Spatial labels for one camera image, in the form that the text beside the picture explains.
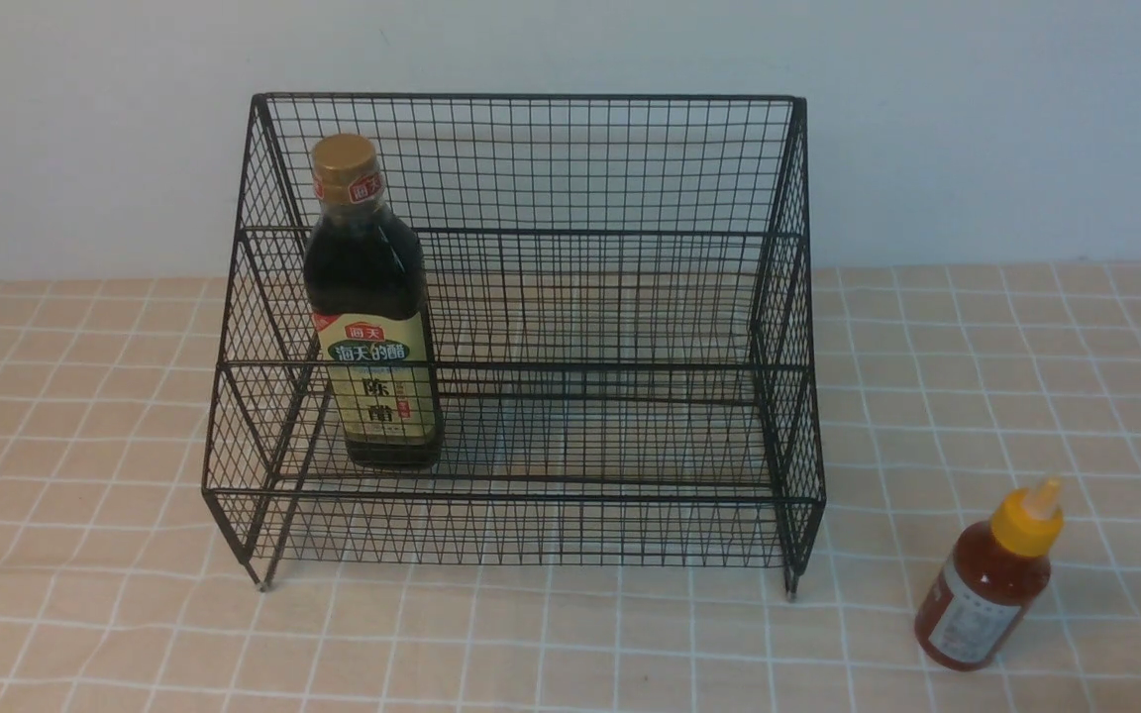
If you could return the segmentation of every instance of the red sauce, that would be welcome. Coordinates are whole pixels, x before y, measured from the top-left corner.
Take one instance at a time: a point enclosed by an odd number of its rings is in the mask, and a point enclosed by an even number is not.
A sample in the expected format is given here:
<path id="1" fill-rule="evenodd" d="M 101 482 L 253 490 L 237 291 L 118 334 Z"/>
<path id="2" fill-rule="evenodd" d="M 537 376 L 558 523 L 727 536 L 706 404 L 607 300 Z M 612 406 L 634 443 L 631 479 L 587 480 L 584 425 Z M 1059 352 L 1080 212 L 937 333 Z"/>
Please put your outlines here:
<path id="1" fill-rule="evenodd" d="M 996 638 L 986 657 L 974 663 L 952 658 L 931 642 L 932 632 L 954 601 L 954 591 L 950 591 L 945 581 L 945 574 L 941 572 L 937 575 L 932 589 L 919 609 L 919 617 L 914 619 L 914 635 L 936 663 L 956 672 L 973 672 L 993 663 L 993 657 L 1005 643 L 1006 637 L 1019 626 L 1033 600 L 1045 590 L 1050 582 L 1050 557 L 1022 557 L 1006 550 L 993 536 L 987 520 L 965 529 L 954 545 L 950 557 L 961 582 L 970 588 L 974 595 L 992 605 L 1019 606 L 1019 614 L 1005 627 L 1002 635 Z"/>

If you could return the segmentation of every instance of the plastic squeeze bottle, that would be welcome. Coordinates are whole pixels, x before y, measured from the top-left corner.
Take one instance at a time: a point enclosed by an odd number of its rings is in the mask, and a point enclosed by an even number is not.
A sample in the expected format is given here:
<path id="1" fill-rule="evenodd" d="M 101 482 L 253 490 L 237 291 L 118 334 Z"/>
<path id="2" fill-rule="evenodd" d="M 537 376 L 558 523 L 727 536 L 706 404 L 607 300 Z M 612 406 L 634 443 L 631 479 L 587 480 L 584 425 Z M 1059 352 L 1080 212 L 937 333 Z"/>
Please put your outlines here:
<path id="1" fill-rule="evenodd" d="M 986 667 L 1050 582 L 1063 529 L 1059 477 L 1012 492 L 993 518 L 965 529 L 914 619 L 923 650 L 956 672 Z"/>

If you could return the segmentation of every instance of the yellow nozzle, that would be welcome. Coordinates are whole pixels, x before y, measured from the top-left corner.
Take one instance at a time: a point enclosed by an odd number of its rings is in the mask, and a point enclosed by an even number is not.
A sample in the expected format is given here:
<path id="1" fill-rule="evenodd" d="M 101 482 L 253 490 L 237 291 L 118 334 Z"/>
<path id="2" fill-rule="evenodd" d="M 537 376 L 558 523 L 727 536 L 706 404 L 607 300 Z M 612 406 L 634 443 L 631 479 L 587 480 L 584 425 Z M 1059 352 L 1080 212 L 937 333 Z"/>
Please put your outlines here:
<path id="1" fill-rule="evenodd" d="M 988 520 L 997 544 L 1020 557 L 1041 557 L 1050 552 L 1063 529 L 1059 508 L 1059 476 L 1043 478 L 1037 487 L 1012 492 Z"/>

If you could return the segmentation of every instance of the wire rack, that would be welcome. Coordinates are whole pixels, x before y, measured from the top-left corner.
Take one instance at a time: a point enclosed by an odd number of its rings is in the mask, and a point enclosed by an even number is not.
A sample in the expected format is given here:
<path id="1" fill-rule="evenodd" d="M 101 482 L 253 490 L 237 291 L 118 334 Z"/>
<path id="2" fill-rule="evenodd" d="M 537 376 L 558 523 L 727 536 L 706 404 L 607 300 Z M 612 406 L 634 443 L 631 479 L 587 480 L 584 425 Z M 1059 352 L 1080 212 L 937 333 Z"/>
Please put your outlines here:
<path id="1" fill-rule="evenodd" d="M 439 463 L 346 456 L 305 298 L 309 151 L 371 137 L 424 249 Z M 281 559 L 780 567 L 825 505 L 806 103 L 260 94 L 204 499 Z"/>

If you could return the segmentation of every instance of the sauce bottle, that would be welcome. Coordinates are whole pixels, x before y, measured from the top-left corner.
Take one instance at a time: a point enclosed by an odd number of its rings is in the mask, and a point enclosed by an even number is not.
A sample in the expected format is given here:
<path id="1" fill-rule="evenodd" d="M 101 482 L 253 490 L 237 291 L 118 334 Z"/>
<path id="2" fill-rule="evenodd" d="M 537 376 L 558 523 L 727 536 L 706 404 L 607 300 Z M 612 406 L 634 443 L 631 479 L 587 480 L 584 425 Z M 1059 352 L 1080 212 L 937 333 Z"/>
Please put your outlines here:
<path id="1" fill-rule="evenodd" d="M 971 525 L 914 619 L 936 663 L 973 672 L 992 663 L 1050 582 L 1050 551 L 1063 529 L 1059 477 L 1012 492 L 993 518 Z"/>
<path id="2" fill-rule="evenodd" d="M 322 216 L 307 241 L 304 279 L 322 357 L 345 364 L 330 366 L 329 379 L 346 453 L 378 469 L 426 469 L 439 457 L 443 412 L 424 365 L 434 340 L 420 240 L 387 206 L 369 139 L 322 139 L 311 170 Z"/>

